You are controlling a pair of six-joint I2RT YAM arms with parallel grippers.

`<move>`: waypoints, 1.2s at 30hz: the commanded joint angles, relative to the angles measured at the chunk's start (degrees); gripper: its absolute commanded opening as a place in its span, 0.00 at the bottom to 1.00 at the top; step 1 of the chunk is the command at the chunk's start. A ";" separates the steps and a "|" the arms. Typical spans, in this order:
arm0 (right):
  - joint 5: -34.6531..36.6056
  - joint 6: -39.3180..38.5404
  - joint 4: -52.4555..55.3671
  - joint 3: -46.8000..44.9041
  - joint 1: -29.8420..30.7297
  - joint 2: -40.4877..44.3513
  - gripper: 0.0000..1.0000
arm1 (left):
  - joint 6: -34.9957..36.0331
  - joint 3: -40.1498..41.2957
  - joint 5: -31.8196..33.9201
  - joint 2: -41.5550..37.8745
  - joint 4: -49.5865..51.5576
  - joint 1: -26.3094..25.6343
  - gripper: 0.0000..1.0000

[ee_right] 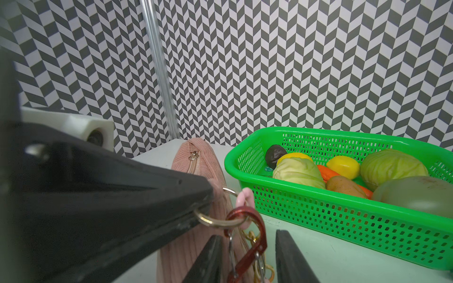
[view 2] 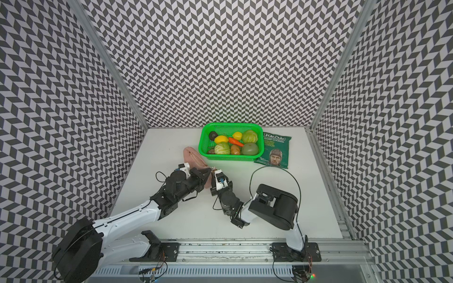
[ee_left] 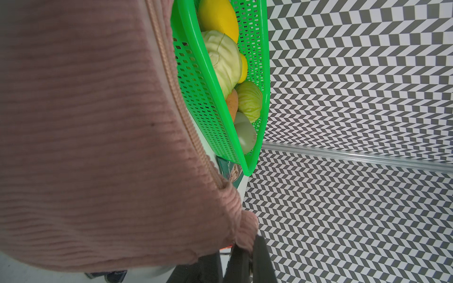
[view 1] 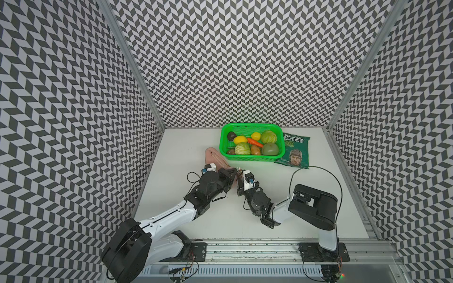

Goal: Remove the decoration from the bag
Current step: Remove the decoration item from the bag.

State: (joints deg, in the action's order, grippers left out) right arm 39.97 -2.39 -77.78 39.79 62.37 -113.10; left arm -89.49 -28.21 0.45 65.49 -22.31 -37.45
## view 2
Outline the pink corduroy pouch bag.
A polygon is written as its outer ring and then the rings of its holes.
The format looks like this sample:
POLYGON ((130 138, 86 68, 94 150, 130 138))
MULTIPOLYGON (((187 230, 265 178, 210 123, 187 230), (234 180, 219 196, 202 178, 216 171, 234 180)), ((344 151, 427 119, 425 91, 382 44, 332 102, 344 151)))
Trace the pink corduroy pouch bag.
POLYGON ((203 157, 199 154, 197 150, 195 150, 193 147, 186 147, 184 148, 183 151, 183 156, 184 156, 184 163, 187 163, 189 165, 189 169, 197 169, 200 172, 203 169, 210 169, 210 174, 208 175, 208 179, 205 182, 205 185, 202 186, 200 189, 197 189, 197 192, 201 192, 204 189, 211 189, 211 180, 212 180, 212 168, 209 167, 206 163, 203 157))

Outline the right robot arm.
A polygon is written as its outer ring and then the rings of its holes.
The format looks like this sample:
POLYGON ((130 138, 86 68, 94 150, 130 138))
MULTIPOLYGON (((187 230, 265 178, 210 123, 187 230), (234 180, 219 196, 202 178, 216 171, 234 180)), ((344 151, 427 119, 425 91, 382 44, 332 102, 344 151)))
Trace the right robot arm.
POLYGON ((297 223, 298 199, 291 193, 269 185, 260 184, 255 195, 242 202, 233 192, 233 183, 221 170, 211 173, 211 195, 217 197, 224 215, 230 222, 243 228, 261 218, 285 231, 286 245, 293 251, 305 249, 306 236, 297 223))

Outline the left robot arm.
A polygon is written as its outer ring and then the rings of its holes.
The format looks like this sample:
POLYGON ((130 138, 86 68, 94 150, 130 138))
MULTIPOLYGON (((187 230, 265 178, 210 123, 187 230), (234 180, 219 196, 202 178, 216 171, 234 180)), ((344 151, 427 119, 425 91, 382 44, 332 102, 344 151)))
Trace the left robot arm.
POLYGON ((152 232, 127 239, 124 235, 170 215, 189 194, 204 189, 211 172, 210 167, 179 168, 149 200, 137 207, 96 221, 78 220, 53 249, 55 278, 65 283, 82 283, 105 265, 144 256, 159 239, 152 232))

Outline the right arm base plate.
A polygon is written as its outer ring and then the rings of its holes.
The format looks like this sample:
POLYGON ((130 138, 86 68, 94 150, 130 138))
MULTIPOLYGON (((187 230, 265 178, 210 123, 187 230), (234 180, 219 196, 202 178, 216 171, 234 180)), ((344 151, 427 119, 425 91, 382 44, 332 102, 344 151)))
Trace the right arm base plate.
POLYGON ((321 262, 319 246, 315 242, 309 242, 305 236, 304 248, 296 251, 288 247, 286 243, 275 242, 271 244, 270 252, 275 262, 321 262))

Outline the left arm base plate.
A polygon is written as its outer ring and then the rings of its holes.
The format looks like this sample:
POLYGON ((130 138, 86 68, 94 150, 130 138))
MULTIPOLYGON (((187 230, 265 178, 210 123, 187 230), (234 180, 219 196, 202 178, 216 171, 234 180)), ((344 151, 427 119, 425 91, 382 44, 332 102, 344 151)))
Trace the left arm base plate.
POLYGON ((141 234, 147 238, 150 247, 142 257, 130 258, 130 262, 176 262, 180 243, 162 242, 151 230, 142 231, 141 234))

